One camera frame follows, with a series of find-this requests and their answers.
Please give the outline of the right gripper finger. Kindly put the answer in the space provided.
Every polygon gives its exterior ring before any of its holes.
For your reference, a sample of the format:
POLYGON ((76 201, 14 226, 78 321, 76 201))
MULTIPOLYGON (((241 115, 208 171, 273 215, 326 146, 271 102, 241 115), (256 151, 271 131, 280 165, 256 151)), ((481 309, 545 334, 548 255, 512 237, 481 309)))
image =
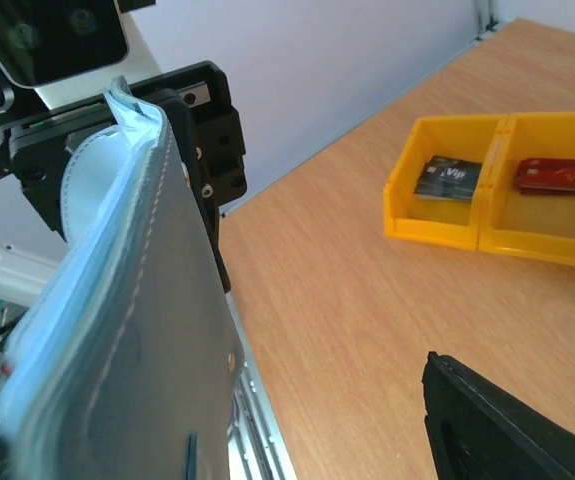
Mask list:
POLYGON ((428 353, 424 424, 440 479, 575 479, 575 434, 449 355, 428 353))

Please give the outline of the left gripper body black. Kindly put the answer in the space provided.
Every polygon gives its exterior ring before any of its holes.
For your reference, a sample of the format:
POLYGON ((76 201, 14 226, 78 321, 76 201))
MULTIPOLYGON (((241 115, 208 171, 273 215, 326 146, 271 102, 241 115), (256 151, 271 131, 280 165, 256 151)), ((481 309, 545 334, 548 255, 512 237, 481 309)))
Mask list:
MULTIPOLYGON (((215 206, 242 197, 246 148, 225 73, 203 61, 130 86, 134 96, 156 105, 162 89, 175 90, 191 109, 215 206)), ((0 153, 8 156, 22 193, 50 230, 63 233, 60 185, 73 151, 85 136, 114 123, 104 98, 95 96, 0 127, 0 153)))

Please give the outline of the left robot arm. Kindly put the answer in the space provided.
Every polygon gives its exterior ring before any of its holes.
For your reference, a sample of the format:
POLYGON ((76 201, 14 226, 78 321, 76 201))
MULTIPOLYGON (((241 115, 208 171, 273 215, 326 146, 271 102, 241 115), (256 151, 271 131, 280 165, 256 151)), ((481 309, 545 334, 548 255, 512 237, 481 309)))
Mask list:
MULTIPOLYGON (((225 73, 203 61, 132 85, 132 93, 163 109, 189 173, 213 245, 221 206, 247 190, 246 153, 225 73)), ((48 111, 36 93, 0 76, 0 233, 28 234, 38 253, 63 233, 60 182, 82 140, 114 122, 95 96, 48 111)))

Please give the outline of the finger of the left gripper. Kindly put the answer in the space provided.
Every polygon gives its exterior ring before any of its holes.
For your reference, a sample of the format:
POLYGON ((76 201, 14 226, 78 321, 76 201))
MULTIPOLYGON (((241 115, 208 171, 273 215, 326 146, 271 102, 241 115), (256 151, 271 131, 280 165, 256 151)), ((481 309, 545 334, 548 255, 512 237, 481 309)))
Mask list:
POLYGON ((218 246, 219 216, 213 195, 203 196, 203 188, 211 184, 204 176, 198 154, 198 135, 190 107, 173 89, 162 89, 157 104, 164 110, 173 129, 176 143, 188 174, 190 186, 207 232, 215 263, 225 293, 231 291, 231 280, 218 246))

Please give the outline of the teal leather card holder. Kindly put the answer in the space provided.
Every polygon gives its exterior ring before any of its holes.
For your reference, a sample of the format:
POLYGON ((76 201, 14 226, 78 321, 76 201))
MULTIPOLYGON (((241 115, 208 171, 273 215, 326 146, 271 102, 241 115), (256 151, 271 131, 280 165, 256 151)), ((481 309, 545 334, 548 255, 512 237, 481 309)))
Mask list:
POLYGON ((8 344, 13 479, 226 479, 243 358, 186 166, 123 78, 61 186, 70 249, 8 344))

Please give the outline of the grey credit card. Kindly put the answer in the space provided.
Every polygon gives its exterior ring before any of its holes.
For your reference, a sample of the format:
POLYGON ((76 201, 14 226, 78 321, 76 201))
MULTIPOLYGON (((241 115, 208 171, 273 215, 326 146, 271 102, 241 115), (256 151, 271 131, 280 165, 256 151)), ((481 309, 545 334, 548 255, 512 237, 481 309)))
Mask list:
POLYGON ((414 194, 427 199, 470 202, 482 165, 477 162, 433 156, 424 166, 414 194))

